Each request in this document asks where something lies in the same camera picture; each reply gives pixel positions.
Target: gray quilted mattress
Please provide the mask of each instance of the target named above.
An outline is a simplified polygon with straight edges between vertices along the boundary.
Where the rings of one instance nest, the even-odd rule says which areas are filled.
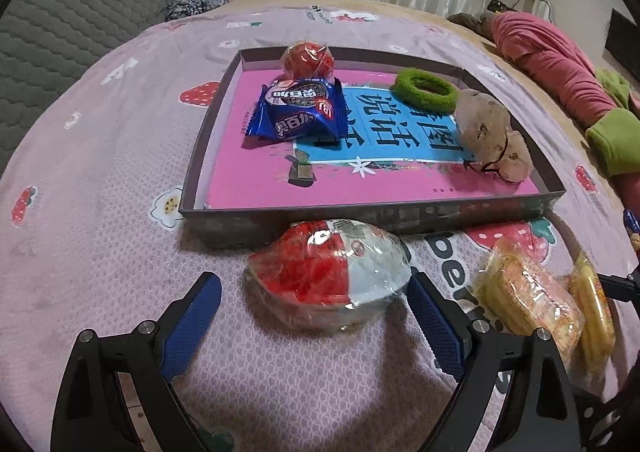
[[[0,174],[42,112],[172,1],[12,0],[0,18]]]

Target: bed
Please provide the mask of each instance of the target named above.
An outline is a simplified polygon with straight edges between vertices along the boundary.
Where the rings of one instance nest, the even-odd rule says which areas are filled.
[[[75,336],[87,327],[124,333],[156,319],[202,270],[220,276],[223,304],[174,387],[190,414],[230,444],[227,450],[411,451],[426,438],[455,382],[434,363],[403,301],[357,333],[283,333],[245,294],[247,252],[212,251],[178,213],[153,214],[179,195],[206,110],[184,93],[219,81],[239,48],[302,38],[463,66],[509,106],[567,189],[554,212],[569,231],[548,222],[544,240],[536,239],[545,266],[568,273],[575,244],[599,272],[624,276],[637,266],[620,201],[591,164],[577,128],[484,39],[442,18],[374,2],[235,0],[153,26],[102,57],[34,123],[0,181],[0,401],[36,452],[49,449]],[[531,227],[515,229],[528,237]],[[472,291],[488,255],[482,235],[468,230],[405,242],[415,266],[453,298]],[[443,274],[445,261],[462,270],[455,283]],[[459,301],[484,313],[473,296]],[[615,303],[614,321],[618,345],[606,382],[596,386],[606,398],[622,387],[640,348],[633,308]],[[498,378],[473,450],[484,450],[490,438],[504,380]],[[134,423],[155,451],[123,381]]]

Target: black panel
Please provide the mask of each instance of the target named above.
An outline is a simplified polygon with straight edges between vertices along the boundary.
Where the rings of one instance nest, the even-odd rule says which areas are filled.
[[[611,11],[611,25],[605,48],[640,80],[640,28],[616,10]]]

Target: yellow snack package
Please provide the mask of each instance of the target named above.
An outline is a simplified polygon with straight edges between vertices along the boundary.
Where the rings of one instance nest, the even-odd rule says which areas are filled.
[[[568,367],[584,317],[556,278],[507,238],[495,244],[483,278],[480,297],[511,332],[529,336],[538,327],[548,329]]]
[[[600,377],[616,345],[616,333],[602,285],[584,252],[575,261],[569,292],[585,317],[580,345],[587,372]]]

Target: blue gripper pad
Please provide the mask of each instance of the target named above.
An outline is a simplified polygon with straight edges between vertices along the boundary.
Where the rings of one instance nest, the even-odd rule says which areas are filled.
[[[167,382],[187,370],[221,299],[220,278],[212,273],[164,342],[160,371]]]
[[[465,374],[462,342],[415,274],[407,284],[406,299],[440,369],[459,382]]]

